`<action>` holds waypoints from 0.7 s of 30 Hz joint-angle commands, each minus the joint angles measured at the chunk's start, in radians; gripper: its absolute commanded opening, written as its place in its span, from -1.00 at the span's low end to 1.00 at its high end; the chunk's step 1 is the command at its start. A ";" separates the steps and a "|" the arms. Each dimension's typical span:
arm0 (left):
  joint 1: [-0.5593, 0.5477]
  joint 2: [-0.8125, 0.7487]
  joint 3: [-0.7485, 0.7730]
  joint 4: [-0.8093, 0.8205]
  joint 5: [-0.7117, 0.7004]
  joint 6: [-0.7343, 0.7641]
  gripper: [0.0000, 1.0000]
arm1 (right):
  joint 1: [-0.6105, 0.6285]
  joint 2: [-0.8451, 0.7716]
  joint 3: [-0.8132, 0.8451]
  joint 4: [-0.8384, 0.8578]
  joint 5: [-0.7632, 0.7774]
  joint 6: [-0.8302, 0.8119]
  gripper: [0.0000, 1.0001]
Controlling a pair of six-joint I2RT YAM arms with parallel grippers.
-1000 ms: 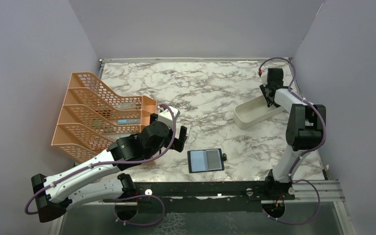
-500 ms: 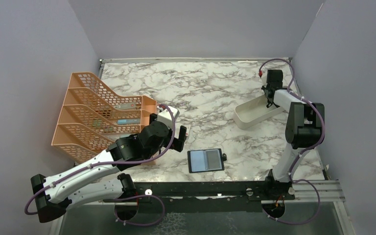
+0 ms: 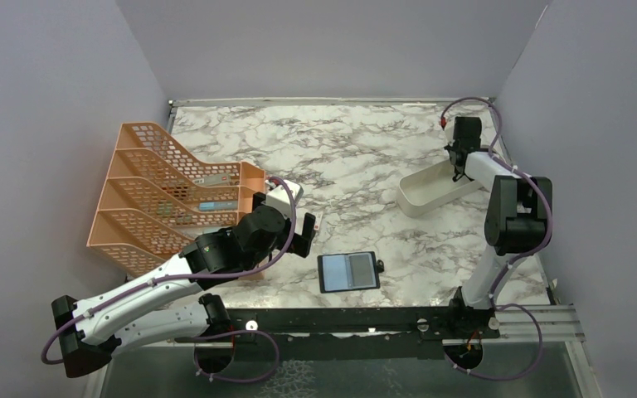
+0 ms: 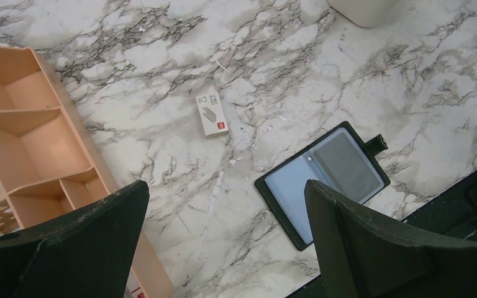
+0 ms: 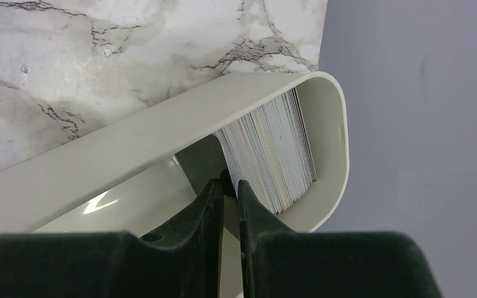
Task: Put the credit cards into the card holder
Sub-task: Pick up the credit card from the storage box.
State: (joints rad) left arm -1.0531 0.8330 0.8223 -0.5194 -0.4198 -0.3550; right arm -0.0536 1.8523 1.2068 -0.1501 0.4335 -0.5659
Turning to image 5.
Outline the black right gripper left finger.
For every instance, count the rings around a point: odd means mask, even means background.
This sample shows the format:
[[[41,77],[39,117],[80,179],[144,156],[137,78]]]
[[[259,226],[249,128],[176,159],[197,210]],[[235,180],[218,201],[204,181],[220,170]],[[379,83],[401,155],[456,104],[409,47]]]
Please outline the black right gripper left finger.
[[[151,232],[0,234],[0,297],[217,297],[223,184]]]

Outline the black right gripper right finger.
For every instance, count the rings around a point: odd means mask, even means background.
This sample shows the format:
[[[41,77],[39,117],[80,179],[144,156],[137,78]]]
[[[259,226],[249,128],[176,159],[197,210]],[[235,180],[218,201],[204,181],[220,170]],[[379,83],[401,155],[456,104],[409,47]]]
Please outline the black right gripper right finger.
[[[440,297],[415,241],[397,232],[298,233],[238,183],[245,297]]]

